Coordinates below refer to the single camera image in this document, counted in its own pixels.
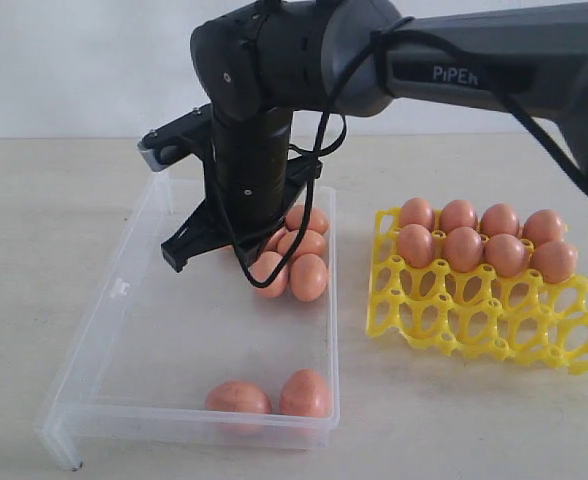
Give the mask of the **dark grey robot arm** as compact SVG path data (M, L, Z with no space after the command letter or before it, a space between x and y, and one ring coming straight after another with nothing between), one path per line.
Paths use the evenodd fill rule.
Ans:
M181 270L232 246L243 266L317 179L293 115L371 117L396 98L511 114L588 197L588 2L417 19L388 1L256 1L190 39L208 103L147 134L161 171L194 155L206 196L161 247Z

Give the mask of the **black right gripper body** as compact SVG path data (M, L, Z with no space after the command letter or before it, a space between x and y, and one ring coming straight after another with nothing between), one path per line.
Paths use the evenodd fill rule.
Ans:
M238 243L264 242L286 215L318 164L303 158L290 165L293 111L273 108L238 121L212 110L216 186Z

